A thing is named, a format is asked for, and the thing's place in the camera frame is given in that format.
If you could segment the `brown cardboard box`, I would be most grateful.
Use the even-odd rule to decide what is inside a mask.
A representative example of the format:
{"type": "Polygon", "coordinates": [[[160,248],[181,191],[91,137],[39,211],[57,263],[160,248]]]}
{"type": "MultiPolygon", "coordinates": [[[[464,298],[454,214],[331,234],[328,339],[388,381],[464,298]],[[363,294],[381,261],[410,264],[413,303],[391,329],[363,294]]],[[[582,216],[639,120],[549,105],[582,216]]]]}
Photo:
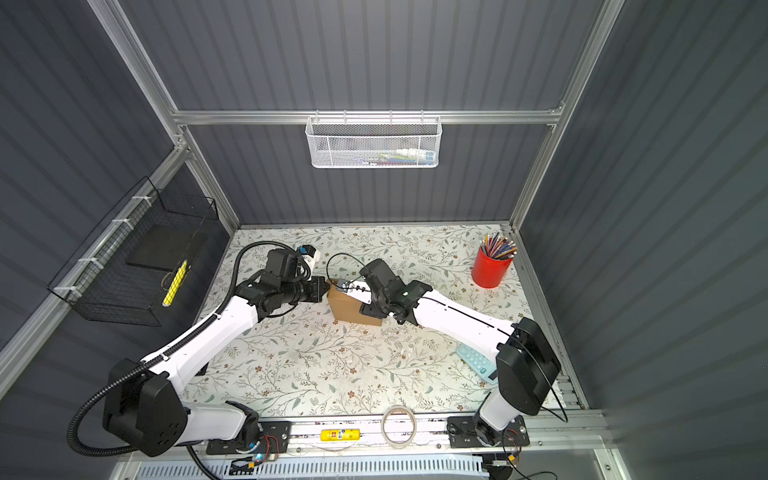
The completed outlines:
{"type": "Polygon", "coordinates": [[[361,314],[360,308],[363,303],[343,293],[336,286],[330,286],[327,299],[333,316],[338,321],[372,327],[380,327],[382,325],[381,319],[361,314]]]}

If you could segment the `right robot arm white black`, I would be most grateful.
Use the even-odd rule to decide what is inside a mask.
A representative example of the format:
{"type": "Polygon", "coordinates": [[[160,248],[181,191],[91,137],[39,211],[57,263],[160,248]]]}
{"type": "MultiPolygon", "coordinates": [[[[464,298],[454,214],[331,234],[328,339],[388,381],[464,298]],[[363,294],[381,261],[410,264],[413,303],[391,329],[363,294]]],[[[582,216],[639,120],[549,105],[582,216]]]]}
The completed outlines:
{"type": "Polygon", "coordinates": [[[404,282],[382,259],[363,266],[360,278],[340,291],[362,303],[360,313],[432,329],[466,345],[494,364],[496,386],[475,413],[476,431],[492,443],[522,415],[536,416],[561,363],[540,326],[530,318],[501,320],[461,305],[425,282],[404,282]]]}

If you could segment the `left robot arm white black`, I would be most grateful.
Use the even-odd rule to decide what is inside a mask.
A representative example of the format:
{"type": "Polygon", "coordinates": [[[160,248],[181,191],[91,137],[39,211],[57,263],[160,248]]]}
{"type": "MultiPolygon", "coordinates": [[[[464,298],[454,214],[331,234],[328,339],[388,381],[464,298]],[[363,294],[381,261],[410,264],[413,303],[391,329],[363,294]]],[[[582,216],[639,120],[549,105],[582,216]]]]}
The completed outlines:
{"type": "Polygon", "coordinates": [[[273,243],[266,265],[234,280],[222,303],[199,324],[143,361],[157,363],[107,393],[102,425],[148,456],[206,440],[233,441],[243,452],[263,444],[259,415],[237,401],[193,406],[181,395],[190,381],[236,337],[300,303],[319,303],[329,286],[313,273],[312,245],[273,243]]]}

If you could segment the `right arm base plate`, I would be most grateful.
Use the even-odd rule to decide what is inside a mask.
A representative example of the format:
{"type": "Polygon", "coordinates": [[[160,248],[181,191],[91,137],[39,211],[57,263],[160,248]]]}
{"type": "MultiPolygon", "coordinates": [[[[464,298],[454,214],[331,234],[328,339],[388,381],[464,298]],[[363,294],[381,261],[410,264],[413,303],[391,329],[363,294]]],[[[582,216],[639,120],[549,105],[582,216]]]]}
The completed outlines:
{"type": "Polygon", "coordinates": [[[480,447],[526,447],[530,445],[524,417],[514,417],[505,428],[496,430],[478,415],[454,415],[446,419],[450,446],[454,449],[480,447]]]}

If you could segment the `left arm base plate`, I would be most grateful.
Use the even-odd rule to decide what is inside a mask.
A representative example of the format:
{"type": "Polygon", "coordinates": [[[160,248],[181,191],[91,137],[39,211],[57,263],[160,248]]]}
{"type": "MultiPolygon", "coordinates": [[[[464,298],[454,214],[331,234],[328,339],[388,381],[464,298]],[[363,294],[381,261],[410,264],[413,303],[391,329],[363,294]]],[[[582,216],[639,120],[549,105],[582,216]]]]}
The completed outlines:
{"type": "Polygon", "coordinates": [[[208,455],[283,454],[287,452],[292,423],[289,421],[261,421],[258,435],[252,440],[236,437],[233,440],[211,440],[206,447],[208,455]]]}

